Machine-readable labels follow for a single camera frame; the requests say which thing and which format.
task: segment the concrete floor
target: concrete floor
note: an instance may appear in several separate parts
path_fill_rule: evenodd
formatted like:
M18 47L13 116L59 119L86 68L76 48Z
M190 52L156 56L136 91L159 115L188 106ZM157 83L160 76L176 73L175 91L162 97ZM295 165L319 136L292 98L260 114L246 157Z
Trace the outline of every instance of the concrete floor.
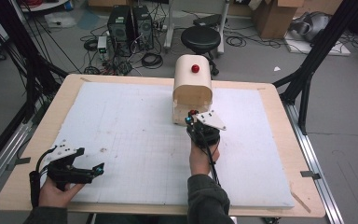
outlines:
M86 51L79 38L106 24L107 17L102 12L88 10L84 5L77 6L70 13L76 19L77 26L53 30L51 35L80 67ZM194 16L188 15L176 24L187 27L193 19ZM251 22L228 18L227 25L240 28L251 25ZM132 71L129 76L137 77L142 74L144 77L173 77L176 59L184 53L191 53L180 43L180 32L181 30L176 30L174 33L172 49L168 53L162 52L162 67L155 70L139 68L139 73ZM246 35L256 34L254 28L240 32ZM47 41L53 62L63 70L75 70L46 34L42 36ZM358 48L351 44L346 47L351 51L351 56L327 56L312 80L307 130L344 222L358 224ZM296 71L305 57L303 54L289 53L285 46L275 49L254 41L247 41L243 48L225 44L225 54L214 60L220 74L213 79L271 83ZM94 60L93 64L101 65L98 60ZM281 70L274 72L276 66ZM22 106L23 94L24 88L11 60L0 61L0 133ZM8 176L9 172L5 172L0 178L0 189ZM0 211L0 223L21 223L27 215ZM86 220L87 214L69 215L69 223L85 223ZM239 217L238 223L257 224L263 221L259 217ZM280 223L322 224L328 223L328 220L286 217Z

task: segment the round black seat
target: round black seat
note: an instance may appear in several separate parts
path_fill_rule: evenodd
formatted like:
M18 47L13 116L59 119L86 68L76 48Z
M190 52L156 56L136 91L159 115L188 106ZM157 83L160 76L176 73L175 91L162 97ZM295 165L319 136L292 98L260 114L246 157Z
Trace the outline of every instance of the round black seat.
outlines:
M192 26L181 35L182 43L197 54L204 54L219 46L220 34L206 26Z

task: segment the forearm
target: forearm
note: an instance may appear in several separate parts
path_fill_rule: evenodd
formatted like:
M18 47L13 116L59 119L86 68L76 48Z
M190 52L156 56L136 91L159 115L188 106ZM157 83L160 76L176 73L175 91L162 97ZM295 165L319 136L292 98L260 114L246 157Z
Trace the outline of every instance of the forearm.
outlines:
M187 188L188 224L232 223L228 196L209 176L191 176Z
M36 207L24 224L66 224L67 210L58 207Z

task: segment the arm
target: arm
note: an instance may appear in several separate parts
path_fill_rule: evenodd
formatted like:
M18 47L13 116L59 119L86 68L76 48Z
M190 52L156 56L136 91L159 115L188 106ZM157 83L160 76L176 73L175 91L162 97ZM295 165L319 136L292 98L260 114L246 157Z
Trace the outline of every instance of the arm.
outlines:
M217 146L212 146L213 160L219 158ZM191 143L191 177L187 180L189 224L233 223L228 216L229 199L226 192L208 174L210 165L207 155Z
M40 189L39 206L31 211L24 224L67 223L66 207L83 187L83 184L76 184L70 188L68 184L65 186L65 191L60 191L56 188L56 183L47 177Z

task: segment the chair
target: chair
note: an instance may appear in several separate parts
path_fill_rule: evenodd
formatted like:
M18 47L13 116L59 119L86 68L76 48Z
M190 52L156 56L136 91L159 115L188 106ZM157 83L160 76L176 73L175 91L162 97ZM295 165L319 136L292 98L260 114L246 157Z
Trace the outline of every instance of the chair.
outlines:
M220 34L217 31L206 26L192 26L182 32L181 40L187 48L198 55L208 53L209 57L205 55L204 57L208 59L209 65L212 66L211 74L214 76L219 74L211 54L211 50L216 49L221 41Z

